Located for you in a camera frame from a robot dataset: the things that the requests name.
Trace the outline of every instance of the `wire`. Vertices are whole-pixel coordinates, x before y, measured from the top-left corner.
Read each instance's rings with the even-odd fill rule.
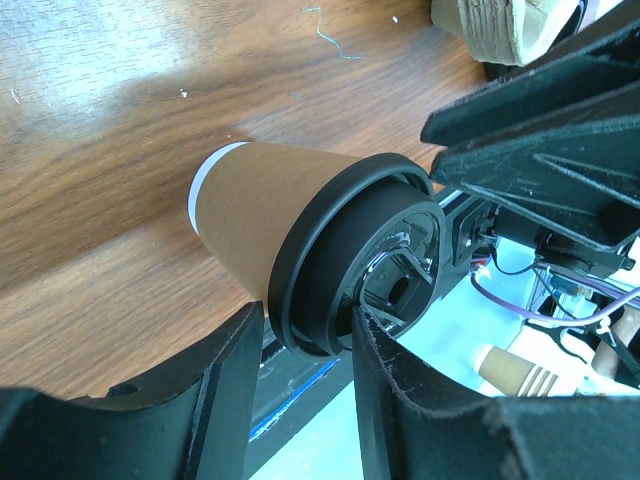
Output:
[[[552,325],[564,326],[564,327],[584,327],[587,325],[591,325],[593,323],[598,323],[606,318],[608,318],[612,313],[618,310],[620,307],[629,303],[629,301],[633,300],[635,297],[640,296],[640,287],[631,290],[626,295],[621,296],[616,301],[608,305],[607,307],[600,310],[597,314],[591,315],[590,317],[585,318],[572,318],[572,319],[561,319],[549,317],[547,315],[541,315],[536,312],[531,312],[530,310],[526,310],[522,307],[514,305],[512,303],[507,302],[506,300],[501,299],[500,297],[494,295],[489,290],[484,288],[482,285],[478,283],[478,276],[482,273],[482,268],[479,268],[471,273],[471,284],[473,287],[480,292],[484,297],[488,298],[494,303],[497,303],[503,308],[510,310],[518,315],[523,317],[527,317],[531,320],[538,320],[539,322],[550,323]]]
[[[549,295],[551,296],[551,300],[553,301],[553,303],[555,303],[555,305],[565,314],[567,315],[569,318],[573,318],[575,320],[576,316],[571,313],[569,310],[567,310],[566,308],[564,308],[560,302],[556,299],[556,297],[553,295],[553,288],[551,287],[551,285],[549,285],[547,283],[547,281],[544,279],[544,277],[542,276],[542,274],[537,271],[537,270],[533,270],[533,273],[536,274],[536,277],[538,277],[538,280],[540,281],[540,283],[542,284],[542,286],[544,287],[544,289],[549,292]]]
[[[585,287],[589,287],[591,289],[597,290],[600,293],[603,293],[611,298],[619,297],[620,295],[624,295],[626,292],[621,288],[607,283],[603,280],[596,280],[595,278],[590,277],[582,277],[580,280],[575,280],[573,278],[569,278],[572,282],[577,282]],[[629,302],[629,305],[635,309],[640,310],[640,300],[634,299]]]
[[[500,265],[498,265],[498,249],[493,245],[490,245],[489,250],[491,251],[491,256],[493,257],[493,263],[496,266],[496,270],[498,270],[501,274],[507,275],[509,277],[516,277],[518,275],[522,275],[523,273],[527,273],[529,270],[532,270],[540,266],[538,262],[533,262],[528,267],[523,268],[522,270],[518,270],[517,272],[505,272],[504,270],[502,270],[502,268],[500,268]]]

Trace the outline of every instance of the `paper cup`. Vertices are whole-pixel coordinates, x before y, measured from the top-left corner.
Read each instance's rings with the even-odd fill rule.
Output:
[[[378,254],[379,240],[391,235],[389,245],[400,246],[409,238],[412,227],[402,222],[409,215],[419,215],[416,222],[424,224],[420,230],[429,230],[428,238],[416,240],[415,247],[421,248],[416,252],[420,260],[434,257],[429,265],[435,278],[444,217],[432,194],[424,169],[402,155],[362,159],[285,145],[236,143],[215,152],[198,171],[189,195],[189,216],[220,263],[267,304],[278,340],[291,350],[321,357],[337,355],[343,348],[338,337],[350,334],[344,330],[350,328],[357,291],[343,292],[343,286],[358,283]],[[327,237],[336,236],[337,241],[327,243]],[[433,246],[429,251],[427,244]],[[434,285],[424,285],[419,275],[402,278],[404,273],[392,272],[392,260],[376,270],[385,279],[375,282],[376,295],[388,295],[385,289],[406,280],[407,293],[392,302],[395,309],[389,307],[387,313],[409,323],[426,308]],[[424,295],[411,298],[412,292]]]
[[[234,143],[202,165],[189,217],[205,246],[257,300],[285,237],[311,199],[358,157],[268,143]]]

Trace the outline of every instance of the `brown paper cup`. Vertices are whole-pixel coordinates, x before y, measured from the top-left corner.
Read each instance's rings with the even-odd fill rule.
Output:
[[[205,246],[258,300],[302,211],[358,157],[267,143],[234,143],[209,157],[194,179],[189,216]]]

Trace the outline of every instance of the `black wire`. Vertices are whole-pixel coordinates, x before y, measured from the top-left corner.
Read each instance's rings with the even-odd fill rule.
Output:
[[[532,269],[540,266],[540,264],[538,262],[533,262],[528,267],[523,268],[522,270],[519,270],[517,272],[505,272],[504,270],[502,270],[502,268],[500,268],[500,265],[498,265],[498,250],[493,245],[490,246],[489,248],[491,250],[491,256],[493,257],[493,263],[496,266],[496,270],[498,270],[503,275],[507,275],[509,277],[515,277],[515,276],[518,276],[518,275],[522,275],[523,273],[527,273],[529,270],[532,270]]]
[[[562,310],[565,314],[569,315],[569,318],[573,318],[575,319],[576,316],[571,313],[569,310],[567,310],[566,308],[564,308],[562,305],[560,305],[560,302],[558,300],[556,300],[556,297],[553,295],[553,288],[551,287],[551,285],[549,285],[546,280],[544,279],[544,277],[542,276],[542,274],[540,272],[538,272],[536,269],[533,270],[533,273],[536,274],[536,277],[538,277],[538,280],[540,280],[540,283],[542,284],[542,286],[545,288],[545,290],[547,292],[549,292],[549,295],[551,295],[551,300],[553,301],[553,303],[556,304],[556,306]]]

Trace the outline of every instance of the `cardboard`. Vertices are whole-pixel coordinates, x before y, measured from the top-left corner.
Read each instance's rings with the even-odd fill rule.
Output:
[[[435,25],[465,39],[480,62],[526,65],[544,55],[578,0],[433,0]]]
[[[547,396],[558,379],[549,370],[498,347],[489,350],[478,373],[509,396]]]
[[[215,162],[196,192],[196,231],[266,304],[271,270],[291,227],[322,187],[359,160],[285,145],[237,146]]]

